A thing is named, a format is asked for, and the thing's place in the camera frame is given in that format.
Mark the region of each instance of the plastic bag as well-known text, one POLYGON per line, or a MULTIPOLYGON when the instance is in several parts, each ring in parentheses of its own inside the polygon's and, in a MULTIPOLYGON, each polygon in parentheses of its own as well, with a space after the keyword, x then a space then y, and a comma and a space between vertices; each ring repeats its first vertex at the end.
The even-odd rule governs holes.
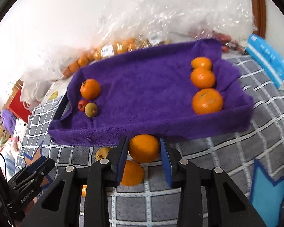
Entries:
POLYGON ((21 77, 23 86, 20 101, 29 104, 41 102, 53 80, 69 77, 90 61, 84 50, 70 47, 48 47, 39 55, 36 68, 27 69, 21 77))
POLYGON ((91 46, 95 59, 137 48, 215 37, 237 48, 256 29, 248 3, 216 0, 108 0, 91 46))

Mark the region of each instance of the red tomato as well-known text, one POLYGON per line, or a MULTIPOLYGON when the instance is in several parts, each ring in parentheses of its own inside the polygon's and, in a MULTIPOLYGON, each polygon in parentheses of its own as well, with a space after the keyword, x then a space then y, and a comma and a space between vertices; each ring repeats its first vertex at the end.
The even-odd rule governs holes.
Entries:
POLYGON ((79 111, 84 112, 85 106, 86 106, 88 103, 89 103, 89 101, 87 101, 87 100, 81 100, 81 101, 79 101, 79 103, 78 103, 78 109, 79 109, 79 111))

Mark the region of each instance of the checkered blanket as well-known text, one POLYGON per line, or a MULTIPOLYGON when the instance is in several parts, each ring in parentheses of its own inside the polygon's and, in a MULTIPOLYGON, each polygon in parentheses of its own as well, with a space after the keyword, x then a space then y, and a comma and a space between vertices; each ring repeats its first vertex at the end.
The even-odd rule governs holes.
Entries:
MULTIPOLYGON (((249 130, 171 146, 178 149, 183 158, 199 167, 222 167, 248 197, 254 158, 260 160, 275 180, 284 175, 284 92, 276 89, 264 70, 250 56, 232 56, 228 60, 239 67, 242 88, 254 98, 254 118, 249 130)), ((23 153, 33 156, 42 141, 42 154, 56 162, 56 168, 49 173, 52 179, 68 165, 80 168, 94 162, 97 147, 66 146, 51 141, 47 128, 59 102, 60 99, 49 101, 33 111, 20 148, 17 170, 25 166, 23 153)), ((175 225, 180 189, 168 187, 160 160, 142 166, 145 174, 141 184, 108 189, 112 226, 175 225)), ((207 226, 205 189, 202 189, 202 198, 204 226, 207 226)), ((81 201, 80 226, 83 226, 83 216, 84 198, 81 201)))

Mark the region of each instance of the purple fabric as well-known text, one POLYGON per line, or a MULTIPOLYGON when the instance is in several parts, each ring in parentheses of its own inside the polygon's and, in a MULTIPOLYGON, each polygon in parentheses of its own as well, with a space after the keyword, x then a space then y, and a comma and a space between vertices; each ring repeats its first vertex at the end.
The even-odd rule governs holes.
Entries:
POLYGON ((48 133, 65 145, 117 144, 122 135, 152 134, 196 139, 248 128, 253 99, 244 94, 239 70, 221 59, 221 44, 214 39, 170 44, 117 55, 79 69, 67 88, 70 109, 52 120, 48 133), (191 106, 199 91, 190 81, 192 59, 213 61, 215 88, 224 98, 221 112, 196 115, 191 106), (83 81, 101 86, 94 100, 98 114, 88 118, 78 111, 83 81))
POLYGON ((8 130, 11 135, 14 134, 17 117, 10 110, 2 110, 1 117, 3 119, 3 127, 8 130))

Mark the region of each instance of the blue packaging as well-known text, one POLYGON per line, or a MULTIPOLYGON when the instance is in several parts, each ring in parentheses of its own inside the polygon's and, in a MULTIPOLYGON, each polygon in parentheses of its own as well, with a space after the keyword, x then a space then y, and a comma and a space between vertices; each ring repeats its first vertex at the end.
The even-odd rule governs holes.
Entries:
POLYGON ((263 38, 251 34, 246 51, 260 64, 279 90, 284 90, 284 59, 263 38))

